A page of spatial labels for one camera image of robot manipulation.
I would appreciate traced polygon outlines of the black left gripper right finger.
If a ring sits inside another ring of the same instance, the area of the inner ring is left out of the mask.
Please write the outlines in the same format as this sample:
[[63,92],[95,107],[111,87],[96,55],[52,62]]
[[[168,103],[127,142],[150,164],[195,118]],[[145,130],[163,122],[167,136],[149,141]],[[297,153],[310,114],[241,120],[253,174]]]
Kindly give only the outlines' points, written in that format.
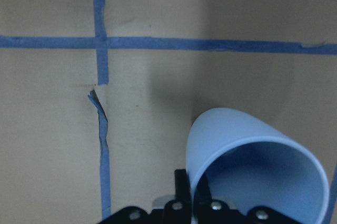
[[194,218],[197,223],[236,223],[237,217],[223,199],[213,197],[206,176],[197,183],[194,194]]

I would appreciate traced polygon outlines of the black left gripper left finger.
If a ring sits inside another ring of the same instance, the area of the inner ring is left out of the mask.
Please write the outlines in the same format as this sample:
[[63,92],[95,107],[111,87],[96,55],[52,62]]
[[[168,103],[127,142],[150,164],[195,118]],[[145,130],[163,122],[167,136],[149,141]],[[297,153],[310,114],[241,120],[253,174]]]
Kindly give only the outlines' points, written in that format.
[[185,169],[174,171],[175,196],[165,204],[163,223],[184,224],[191,223],[192,199],[190,182]]

